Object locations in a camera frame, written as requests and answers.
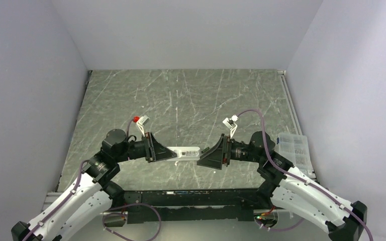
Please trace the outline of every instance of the white wall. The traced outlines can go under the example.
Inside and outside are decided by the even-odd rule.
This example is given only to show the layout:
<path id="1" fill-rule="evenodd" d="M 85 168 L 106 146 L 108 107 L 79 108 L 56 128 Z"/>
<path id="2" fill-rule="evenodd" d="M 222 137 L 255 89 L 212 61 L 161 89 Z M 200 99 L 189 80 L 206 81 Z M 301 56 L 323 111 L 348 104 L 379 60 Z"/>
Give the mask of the white wall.
<path id="1" fill-rule="evenodd" d="M 52 0 L 89 69 L 286 69 L 322 0 Z"/>
<path id="2" fill-rule="evenodd" d="M 51 1 L 0 1 L 0 241 L 55 188 L 86 78 Z"/>
<path id="3" fill-rule="evenodd" d="M 386 239 L 386 0 L 324 0 L 287 80 L 321 182 Z"/>

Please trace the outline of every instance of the black metal frame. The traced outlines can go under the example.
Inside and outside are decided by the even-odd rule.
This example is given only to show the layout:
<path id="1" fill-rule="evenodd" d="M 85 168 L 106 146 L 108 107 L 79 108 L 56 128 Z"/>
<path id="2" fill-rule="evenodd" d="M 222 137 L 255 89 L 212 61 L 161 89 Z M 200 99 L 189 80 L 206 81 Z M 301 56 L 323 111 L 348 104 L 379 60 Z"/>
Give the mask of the black metal frame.
<path id="1" fill-rule="evenodd" d="M 270 209 L 258 202 L 256 188 L 126 191 L 127 204 L 143 202 L 158 210 L 162 221 L 238 219 L 253 221 L 254 210 Z M 115 201 L 114 206 L 123 205 Z M 149 208 L 127 209 L 128 223 L 157 221 Z"/>

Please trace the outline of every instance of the gray marble surface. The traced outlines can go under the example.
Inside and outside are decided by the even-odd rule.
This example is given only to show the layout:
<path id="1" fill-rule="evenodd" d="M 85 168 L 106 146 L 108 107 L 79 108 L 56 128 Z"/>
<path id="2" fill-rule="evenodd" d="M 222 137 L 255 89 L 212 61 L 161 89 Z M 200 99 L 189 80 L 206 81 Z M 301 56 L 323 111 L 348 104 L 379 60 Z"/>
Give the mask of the gray marble surface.
<path id="1" fill-rule="evenodd" d="M 295 133 L 282 85 L 276 70 L 187 69 L 93 71 L 77 119 L 58 191 L 74 180 L 80 161 L 93 156 L 106 133 L 125 130 L 134 115 L 148 115 L 146 131 L 166 146 L 213 146 L 223 125 L 248 108 L 264 113 L 266 130 L 273 140 L 280 132 Z M 260 130 L 259 117 L 246 113 L 237 121 L 237 141 L 249 142 Z M 134 126 L 131 134 L 140 136 Z M 123 162 L 113 179 L 125 190 L 208 189 L 258 187 L 262 179 L 258 164 L 232 161 L 214 170 L 196 162 L 144 159 Z"/>

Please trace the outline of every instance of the cable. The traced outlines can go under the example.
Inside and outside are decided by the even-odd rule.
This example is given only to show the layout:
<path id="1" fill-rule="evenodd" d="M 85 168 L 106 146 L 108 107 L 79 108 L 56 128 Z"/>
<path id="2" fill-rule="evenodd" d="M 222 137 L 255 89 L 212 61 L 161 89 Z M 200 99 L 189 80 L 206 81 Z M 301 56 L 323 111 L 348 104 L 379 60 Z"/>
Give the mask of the cable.
<path id="1" fill-rule="evenodd" d="M 271 207 L 270 211 L 262 213 L 261 216 L 267 216 L 267 215 L 269 215 L 271 212 L 273 212 L 273 210 L 274 210 L 275 208 L 276 208 L 276 207 L 273 205 L 273 207 Z"/>
<path id="2" fill-rule="evenodd" d="M 128 122 L 128 125 L 127 125 L 127 131 L 126 131 L 126 134 L 127 134 L 127 137 L 129 137 L 129 126 L 131 125 L 131 123 L 134 121 L 134 118 L 131 118 Z"/>
<path id="3" fill-rule="evenodd" d="M 132 206 L 145 206 L 145 207 L 149 207 L 149 208 L 152 209 L 152 210 L 155 212 L 155 214 L 157 215 L 157 218 L 158 218 L 158 220 L 159 220 L 159 227 L 158 227 L 158 229 L 157 229 L 157 232 L 156 232 L 156 234 L 155 234 L 152 238 L 150 238 L 150 239 L 148 239 L 148 240 L 146 240 L 146 241 L 152 241 L 152 240 L 154 240 L 154 239 L 157 237 L 157 235 L 159 234 L 160 228 L 162 227 L 162 218 L 160 217 L 159 212 L 158 212 L 153 206 L 151 206 L 151 205 L 149 205 L 149 204 L 146 204 L 146 203 L 133 203 L 133 204 L 123 205 L 123 206 L 120 206 L 120 207 L 114 207 L 114 208 L 109 209 L 108 211 L 113 211 L 113 210 L 117 210 L 117 209 L 121 209 L 121 208 L 127 208 L 127 207 L 132 207 Z M 124 216 L 124 215 L 121 214 L 121 213 L 110 213 L 110 214 L 107 214 L 106 216 L 103 217 L 103 227 L 104 227 L 104 229 L 107 230 L 108 232 L 113 233 L 114 235 L 116 235 L 116 236 L 118 236 L 118 237 L 120 237 L 120 238 L 125 239 L 126 241 L 133 241 L 132 239 L 129 239 L 129 238 L 125 237 L 125 236 L 122 236 L 122 235 L 120 235 L 119 233 L 117 233 L 117 232 L 111 230 L 110 228 L 106 227 L 106 224 L 105 224 L 106 219 L 107 219 L 109 216 L 113 216 L 113 215 Z"/>
<path id="4" fill-rule="evenodd" d="M 38 224 L 36 224 L 36 226 L 33 227 L 32 230 L 30 230 L 29 233 L 27 233 L 27 235 L 23 238 L 22 241 L 26 241 L 34 232 L 36 232 L 36 230 L 38 230 L 38 228 L 40 227 L 39 223 L 45 223 L 62 206 L 64 206 L 67 203 L 67 201 L 76 193 L 76 190 L 77 190 L 77 188 L 79 186 L 79 183 L 80 183 L 80 179 L 82 177 L 82 167 L 83 167 L 84 163 L 86 163 L 86 162 L 88 162 L 88 160 L 82 161 L 81 164 L 80 164 L 79 173 L 77 175 L 76 183 L 74 185 L 74 188 L 72 189 L 72 190 L 74 190 L 74 192 L 69 192 L 69 194 L 63 199 L 63 201 L 61 201 L 52 211 L 50 211 L 42 220 L 40 220 L 38 222 Z"/>
<path id="5" fill-rule="evenodd" d="M 291 177 L 294 177 L 304 183 L 306 183 L 306 180 L 293 174 L 293 173 L 290 173 L 290 172 L 287 172 L 285 171 L 284 169 L 280 168 L 278 165 L 276 165 L 276 163 L 273 161 L 273 159 L 271 158 L 270 156 L 270 152 L 268 151 L 268 146 L 267 146 L 267 139 L 265 137 L 265 126 L 264 126 L 264 117 L 262 116 L 262 113 L 260 110 L 258 109 L 247 109 L 245 111 L 242 111 L 240 112 L 237 116 L 240 116 L 242 115 L 243 113 L 246 113 L 246 112 L 249 112 L 249 111 L 253 111 L 255 113 L 257 113 L 259 116 L 260 116 L 260 119 L 261 119 L 261 128 L 262 128 L 262 140 L 263 140 L 263 143 L 264 143 L 264 150 L 265 150 L 265 154 L 267 155 L 267 159 L 268 161 L 272 164 L 272 166 L 277 169 L 278 171 L 284 173 L 285 175 L 289 175 Z M 309 183 L 310 186 L 314 187 L 315 189 L 317 189 L 318 191 L 320 191 L 321 193 L 323 193 L 325 196 L 327 196 L 329 199 L 331 199 L 333 202 L 335 202 L 335 204 L 337 204 L 338 206 L 341 206 L 342 203 L 339 202 L 337 199 L 335 199 L 333 196 L 331 196 L 329 193 L 327 193 L 324 189 L 320 188 L 319 186 L 315 185 L 314 183 Z M 348 209 L 347 207 L 344 207 L 343 210 L 345 210 L 346 212 L 348 212 L 351 216 L 353 216 L 359 223 L 360 225 L 363 226 L 363 228 L 366 230 L 366 233 L 367 235 L 369 236 L 369 241 L 373 241 L 373 237 L 372 237 L 372 234 L 369 230 L 369 228 L 366 226 L 366 223 L 363 222 L 362 219 L 360 219 L 355 213 L 353 213 L 350 209 Z"/>

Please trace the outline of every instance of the white plastic object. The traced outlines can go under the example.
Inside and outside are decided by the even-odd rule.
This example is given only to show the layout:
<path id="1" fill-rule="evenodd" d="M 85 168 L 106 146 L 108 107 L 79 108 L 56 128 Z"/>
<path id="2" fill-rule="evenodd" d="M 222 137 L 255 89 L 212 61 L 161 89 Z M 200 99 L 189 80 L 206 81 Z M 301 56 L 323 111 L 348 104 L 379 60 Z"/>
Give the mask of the white plastic object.
<path id="1" fill-rule="evenodd" d="M 225 118 L 223 120 L 223 124 L 225 126 L 227 126 L 228 129 L 230 129 L 230 138 L 233 138 L 234 136 L 234 133 L 236 132 L 236 129 L 237 129 L 237 124 L 236 124 L 236 121 L 238 120 L 239 118 L 237 117 L 237 115 L 233 115 L 231 118 Z"/>
<path id="2" fill-rule="evenodd" d="M 112 200 L 104 191 L 94 193 L 82 206 L 64 223 L 58 235 L 60 241 L 68 241 L 76 232 L 89 223 L 100 213 L 112 206 Z"/>
<path id="3" fill-rule="evenodd" d="M 177 157 L 167 161 L 198 161 L 201 157 L 200 147 L 168 147 L 168 149 L 175 152 Z"/>
<path id="4" fill-rule="evenodd" d="M 306 136 L 279 133 L 276 150 L 308 177 L 316 178 L 310 161 L 309 142 Z"/>
<path id="5" fill-rule="evenodd" d="M 329 195 L 331 195 L 333 198 L 338 200 L 340 203 L 342 203 L 349 210 L 353 209 L 351 207 L 350 201 L 345 200 L 339 196 L 336 196 L 335 194 L 326 190 L 324 187 L 319 185 L 317 182 L 311 180 L 304 173 L 302 173 L 298 167 L 289 168 L 288 172 L 295 174 L 296 176 L 299 176 L 299 177 L 305 179 L 306 181 L 309 180 L 310 183 L 313 183 L 314 185 L 325 190 Z M 300 180 L 298 180 L 290 175 L 286 175 L 286 179 L 282 179 L 280 181 L 279 185 L 280 185 L 280 187 L 283 187 L 283 188 L 295 193 L 299 197 L 303 198 L 310 205 L 317 208 L 336 226 L 340 226 L 340 225 L 344 224 L 345 223 L 343 220 L 344 217 L 348 217 L 350 215 L 347 211 L 340 209 L 338 207 L 338 205 L 336 205 L 335 202 L 332 201 L 325 194 L 323 194 L 322 192 L 320 192 L 319 190 L 317 190 L 316 188 L 314 188 L 310 185 L 306 185 L 304 182 L 302 182 L 302 181 L 300 181 Z"/>
<path id="6" fill-rule="evenodd" d="M 276 187 L 272 194 L 273 196 L 270 200 L 273 205 L 289 210 L 312 222 L 325 233 L 329 233 L 328 226 L 326 225 L 326 221 L 329 221 L 328 217 L 322 215 L 322 212 L 309 204 L 302 197 L 283 187 Z"/>
<path id="7" fill-rule="evenodd" d="M 39 227 L 34 232 L 34 235 L 38 236 L 41 234 L 43 236 L 42 241 L 52 241 L 64 225 L 64 222 L 66 222 L 88 198 L 102 188 L 98 183 L 93 183 L 92 180 L 93 178 L 87 173 L 82 174 L 76 193 L 73 194 L 54 215 L 44 222 L 44 225 Z M 75 183 L 76 180 L 74 180 L 72 185 L 70 185 L 47 209 L 30 220 L 30 225 L 32 227 L 35 226 L 59 203 L 61 203 L 67 195 L 71 195 L 71 191 Z"/>
<path id="8" fill-rule="evenodd" d="M 138 121 L 135 125 L 144 137 L 146 136 L 144 133 L 144 125 L 147 124 L 147 122 L 149 122 L 149 120 L 150 120 L 150 118 L 147 115 L 143 115 L 142 117 L 140 117 L 138 119 Z"/>

